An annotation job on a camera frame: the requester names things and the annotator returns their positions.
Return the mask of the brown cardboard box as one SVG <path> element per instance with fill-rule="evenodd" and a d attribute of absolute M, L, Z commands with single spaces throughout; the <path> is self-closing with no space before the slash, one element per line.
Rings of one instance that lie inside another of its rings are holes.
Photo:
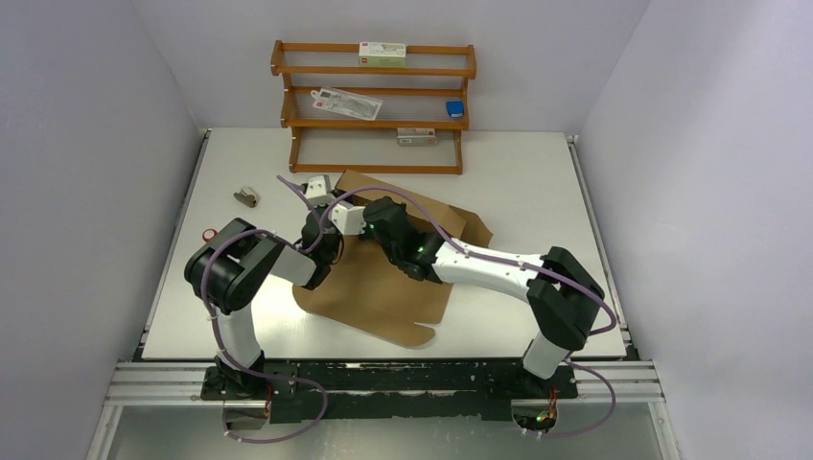
<path fill-rule="evenodd" d="M 343 192 L 364 186 L 385 186 L 409 195 L 430 211 L 431 216 L 454 238 L 480 247 L 488 247 L 493 233 L 474 212 L 444 201 L 402 189 L 361 172 L 345 171 L 337 188 Z M 430 222 L 402 197 L 383 191 L 355 195 L 352 202 L 369 204 L 391 196 L 404 203 L 412 223 L 421 231 L 434 231 Z M 298 307 L 347 326 L 365 331 L 404 347 L 418 347 L 430 342 L 434 329 L 419 323 L 439 324 L 445 314 L 452 285 L 410 279 L 391 264 L 381 247 L 360 237 L 345 237 L 341 258 L 333 265 L 325 281 L 314 290 L 293 287 Z"/>

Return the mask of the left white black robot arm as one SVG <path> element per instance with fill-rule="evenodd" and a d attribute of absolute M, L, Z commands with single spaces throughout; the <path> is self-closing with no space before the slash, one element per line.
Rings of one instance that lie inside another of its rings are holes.
<path fill-rule="evenodd" d="M 206 309 L 220 331 L 218 373 L 239 397 L 257 396 L 266 383 L 265 355 L 250 307 L 266 278 L 313 290 L 327 278 L 343 249 L 343 236 L 332 224 L 321 231 L 318 216 L 306 217 L 298 245 L 233 218 L 189 259 L 184 279 L 196 297 L 208 302 Z"/>

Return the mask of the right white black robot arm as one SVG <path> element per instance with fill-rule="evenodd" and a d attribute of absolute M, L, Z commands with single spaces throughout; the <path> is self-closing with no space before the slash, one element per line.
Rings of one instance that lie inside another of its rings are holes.
<path fill-rule="evenodd" d="M 567 249 L 553 246 L 544 255 L 509 254 L 439 231 L 420 231 L 410 222 L 405 204 L 388 196 L 370 202 L 362 215 L 366 236 L 409 278 L 486 288 L 530 307 L 538 333 L 517 373 L 525 395 L 542 396 L 560 363 L 585 347 L 604 292 Z"/>

